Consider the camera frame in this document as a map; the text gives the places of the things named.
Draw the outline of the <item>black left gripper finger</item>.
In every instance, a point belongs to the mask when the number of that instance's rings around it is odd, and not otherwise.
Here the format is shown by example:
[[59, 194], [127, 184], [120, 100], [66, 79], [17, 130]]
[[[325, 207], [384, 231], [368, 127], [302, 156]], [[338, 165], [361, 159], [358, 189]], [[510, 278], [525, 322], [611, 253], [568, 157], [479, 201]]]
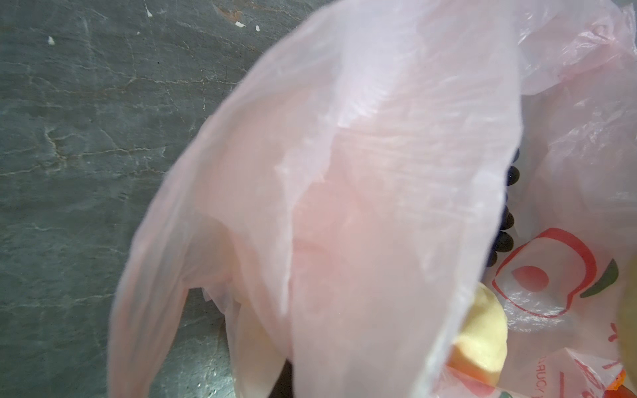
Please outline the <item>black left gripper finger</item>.
[[269, 398], [294, 398], [293, 365], [286, 361]]

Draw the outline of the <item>pink plastic shopping bag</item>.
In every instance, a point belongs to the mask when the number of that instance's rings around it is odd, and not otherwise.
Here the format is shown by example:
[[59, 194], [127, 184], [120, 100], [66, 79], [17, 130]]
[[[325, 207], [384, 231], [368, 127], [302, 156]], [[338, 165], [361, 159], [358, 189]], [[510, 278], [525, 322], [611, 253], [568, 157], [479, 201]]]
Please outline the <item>pink plastic shopping bag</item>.
[[[209, 117], [132, 241], [108, 394], [146, 397], [190, 290], [234, 390], [602, 397], [636, 378], [636, 10], [613, 1], [337, 1]], [[514, 248], [485, 266], [509, 166]], [[479, 283], [496, 386], [446, 365]]]

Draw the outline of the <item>orange fake fruit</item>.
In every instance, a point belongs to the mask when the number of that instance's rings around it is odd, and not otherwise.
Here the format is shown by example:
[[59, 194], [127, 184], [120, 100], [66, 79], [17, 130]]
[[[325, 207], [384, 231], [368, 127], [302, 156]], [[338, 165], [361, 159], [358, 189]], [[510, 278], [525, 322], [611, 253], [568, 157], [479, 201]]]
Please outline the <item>orange fake fruit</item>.
[[610, 386], [607, 387], [603, 397], [636, 398], [636, 393], [633, 391], [632, 384], [625, 370], [622, 370], [617, 378], [615, 378], [615, 381], [613, 381]]

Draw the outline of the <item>dark fake grape bunch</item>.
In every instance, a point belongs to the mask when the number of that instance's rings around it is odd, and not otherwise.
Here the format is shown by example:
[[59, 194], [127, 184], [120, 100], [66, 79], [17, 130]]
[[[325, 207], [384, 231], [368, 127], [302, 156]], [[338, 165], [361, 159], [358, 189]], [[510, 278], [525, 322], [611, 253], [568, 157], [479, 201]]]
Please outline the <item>dark fake grape bunch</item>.
[[516, 150], [512, 164], [509, 166], [507, 174], [507, 183], [505, 190], [505, 203], [504, 209], [501, 214], [501, 222], [499, 226], [499, 232], [494, 239], [494, 243], [489, 254], [489, 258], [485, 264], [487, 268], [491, 268], [498, 261], [499, 254], [505, 254], [511, 252], [514, 248], [514, 238], [509, 234], [510, 230], [514, 226], [514, 215], [509, 210], [509, 187], [516, 184], [520, 178], [520, 172], [514, 165], [519, 159], [519, 150]]

